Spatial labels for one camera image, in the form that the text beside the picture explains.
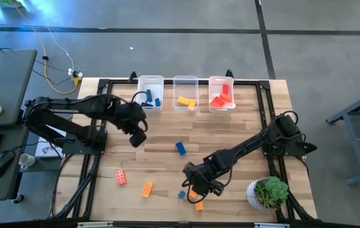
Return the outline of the white patterned plant pot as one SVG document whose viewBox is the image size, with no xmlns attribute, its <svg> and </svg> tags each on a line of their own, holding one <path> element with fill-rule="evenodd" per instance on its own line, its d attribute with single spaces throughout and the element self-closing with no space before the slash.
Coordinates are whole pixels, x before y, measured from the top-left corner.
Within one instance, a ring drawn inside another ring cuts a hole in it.
<svg viewBox="0 0 360 228">
<path fill-rule="evenodd" d="M 255 188 L 257 186 L 257 183 L 260 181 L 266 181 L 267 179 L 268 179 L 267 177 L 263 177 L 263 178 L 257 179 L 255 181 L 253 181 L 252 183 L 250 183 L 247 187 L 246 198 L 247 198 L 248 203 L 257 210 L 275 211 L 276 208 L 268 208 L 268 207 L 265 207 L 262 204 L 260 204 L 256 197 Z"/>
</svg>

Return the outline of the white plastic bin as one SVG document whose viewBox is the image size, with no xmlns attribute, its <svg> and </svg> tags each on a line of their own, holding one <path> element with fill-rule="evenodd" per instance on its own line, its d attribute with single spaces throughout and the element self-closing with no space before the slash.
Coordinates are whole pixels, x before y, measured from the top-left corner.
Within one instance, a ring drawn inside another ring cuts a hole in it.
<svg viewBox="0 0 360 228">
<path fill-rule="evenodd" d="M 142 75 L 138 79 L 137 91 L 139 92 L 135 97 L 134 101 L 141 105 L 146 101 L 146 91 L 150 89 L 152 93 L 152 101 L 148 102 L 153 107 L 142 106 L 145 111 L 161 112 L 163 110 L 164 101 L 164 78 L 161 75 Z M 159 98 L 161 106 L 157 107 L 155 99 Z"/>
<path fill-rule="evenodd" d="M 234 98 L 234 79 L 230 77 L 220 77 L 220 76 L 211 76 L 208 80 L 208 94 L 209 94 L 209 104 L 216 97 L 220 96 L 222 93 L 222 85 L 228 84 L 230 87 L 229 96 L 232 97 L 231 103 L 226 103 L 222 108 L 212 108 L 209 105 L 209 111 L 211 113 L 230 113 L 235 107 L 235 98 Z"/>
</svg>

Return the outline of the clear plastic bin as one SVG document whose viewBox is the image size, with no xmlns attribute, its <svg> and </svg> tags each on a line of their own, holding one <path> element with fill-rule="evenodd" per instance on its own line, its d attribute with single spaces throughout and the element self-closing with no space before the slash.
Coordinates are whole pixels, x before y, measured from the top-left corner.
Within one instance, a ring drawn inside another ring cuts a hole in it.
<svg viewBox="0 0 360 228">
<path fill-rule="evenodd" d="M 184 99 L 193 101 L 195 105 L 184 104 Z M 196 76 L 174 76 L 172 105 L 175 111 L 195 112 L 197 110 L 199 106 L 199 79 Z"/>
</svg>

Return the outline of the black computer mouse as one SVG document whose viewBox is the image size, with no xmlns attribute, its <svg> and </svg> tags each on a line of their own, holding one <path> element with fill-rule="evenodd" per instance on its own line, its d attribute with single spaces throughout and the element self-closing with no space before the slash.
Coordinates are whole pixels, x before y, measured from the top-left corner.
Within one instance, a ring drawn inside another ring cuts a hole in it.
<svg viewBox="0 0 360 228">
<path fill-rule="evenodd" d="M 15 153 L 11 150 L 0 152 L 0 178 L 5 174 L 14 157 Z"/>
</svg>

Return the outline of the small white mug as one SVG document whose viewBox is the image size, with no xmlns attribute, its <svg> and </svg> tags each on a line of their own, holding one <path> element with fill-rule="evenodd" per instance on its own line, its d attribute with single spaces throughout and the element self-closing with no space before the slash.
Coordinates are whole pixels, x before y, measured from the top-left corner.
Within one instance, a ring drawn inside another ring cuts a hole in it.
<svg viewBox="0 0 360 228">
<path fill-rule="evenodd" d="M 31 167 L 35 163 L 35 157 L 26 153 L 20 155 L 18 164 L 21 169 L 25 170 L 28 167 Z"/>
</svg>

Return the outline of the silver aluminium bracket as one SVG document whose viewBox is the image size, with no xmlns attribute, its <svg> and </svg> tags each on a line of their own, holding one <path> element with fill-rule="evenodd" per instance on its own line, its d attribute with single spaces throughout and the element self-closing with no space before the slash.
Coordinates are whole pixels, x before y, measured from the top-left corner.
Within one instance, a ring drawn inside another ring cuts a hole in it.
<svg viewBox="0 0 360 228">
<path fill-rule="evenodd" d="M 77 228 L 112 228 L 113 222 L 79 222 Z"/>
<path fill-rule="evenodd" d="M 254 223 L 254 228 L 290 228 L 289 224 L 281 224 L 281 223 Z"/>
</svg>

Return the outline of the green succulent plant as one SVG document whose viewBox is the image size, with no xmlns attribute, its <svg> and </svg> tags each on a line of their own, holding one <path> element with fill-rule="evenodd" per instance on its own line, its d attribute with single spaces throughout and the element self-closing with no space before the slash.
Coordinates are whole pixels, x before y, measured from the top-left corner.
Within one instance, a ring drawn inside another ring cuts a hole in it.
<svg viewBox="0 0 360 228">
<path fill-rule="evenodd" d="M 257 181 L 254 189 L 258 203 L 268 209 L 280 208 L 287 200 L 289 186 L 278 177 L 270 176 Z"/>
</svg>

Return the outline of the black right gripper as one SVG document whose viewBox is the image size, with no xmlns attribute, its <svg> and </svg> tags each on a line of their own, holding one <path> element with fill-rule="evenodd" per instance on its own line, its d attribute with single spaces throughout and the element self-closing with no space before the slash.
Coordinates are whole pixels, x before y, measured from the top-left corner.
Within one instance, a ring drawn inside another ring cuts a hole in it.
<svg viewBox="0 0 360 228">
<path fill-rule="evenodd" d="M 203 159 L 201 164 L 195 165 L 192 162 L 186 163 L 182 172 L 186 176 L 186 180 L 182 183 L 182 186 L 190 186 L 197 181 L 203 181 L 205 183 L 211 183 L 212 193 L 215 195 L 221 195 L 225 185 L 221 182 L 212 182 L 220 176 L 230 171 L 230 157 L 226 156 L 207 156 Z M 193 192 L 200 196 L 206 196 L 208 193 L 208 187 L 205 185 L 193 185 Z"/>
</svg>

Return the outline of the black aluminium table frame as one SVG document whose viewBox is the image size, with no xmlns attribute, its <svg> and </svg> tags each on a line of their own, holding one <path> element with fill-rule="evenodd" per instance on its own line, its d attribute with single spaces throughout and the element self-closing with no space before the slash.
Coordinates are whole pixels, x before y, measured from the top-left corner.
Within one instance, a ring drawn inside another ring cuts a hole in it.
<svg viewBox="0 0 360 228">
<path fill-rule="evenodd" d="M 256 222 L 273 223 L 275 212 L 263 212 L 248 204 L 248 185 L 269 174 L 267 157 L 258 149 L 241 158 L 221 196 L 210 194 L 204 209 L 180 199 L 188 162 L 202 159 L 221 148 L 231 148 L 257 134 L 270 116 L 291 109 L 284 80 L 237 80 L 236 108 L 230 113 L 208 109 L 208 83 L 199 84 L 199 106 L 195 112 L 175 111 L 173 86 L 164 86 L 161 112 L 147 112 L 147 139 L 137 148 L 114 125 L 107 124 L 108 140 L 95 182 L 68 214 L 79 222 L 113 222 L 114 227 L 252 227 Z M 181 156 L 175 144 L 182 142 Z M 119 186 L 115 172 L 124 170 L 127 183 Z M 148 198 L 141 196 L 145 182 L 152 182 Z"/>
</svg>

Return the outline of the white printed paper box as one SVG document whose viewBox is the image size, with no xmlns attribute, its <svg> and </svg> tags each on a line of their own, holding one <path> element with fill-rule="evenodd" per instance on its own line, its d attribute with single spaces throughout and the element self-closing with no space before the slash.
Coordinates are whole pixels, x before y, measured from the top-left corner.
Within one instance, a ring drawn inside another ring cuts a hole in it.
<svg viewBox="0 0 360 228">
<path fill-rule="evenodd" d="M 55 157 L 64 158 L 65 154 L 63 153 L 62 148 L 54 145 L 53 143 L 49 143 L 44 138 L 40 137 L 38 140 L 36 151 L 35 151 L 35 157 L 37 157 L 37 158 L 55 158 Z"/>
</svg>

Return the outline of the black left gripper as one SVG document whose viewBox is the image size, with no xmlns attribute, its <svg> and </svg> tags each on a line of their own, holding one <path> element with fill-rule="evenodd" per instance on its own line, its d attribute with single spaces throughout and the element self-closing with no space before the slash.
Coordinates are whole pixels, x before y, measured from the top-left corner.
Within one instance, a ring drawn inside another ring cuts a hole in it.
<svg viewBox="0 0 360 228">
<path fill-rule="evenodd" d="M 146 113 L 138 103 L 118 105 L 115 109 L 115 125 L 124 133 L 133 133 L 129 141 L 135 148 L 147 139 Z"/>
</svg>

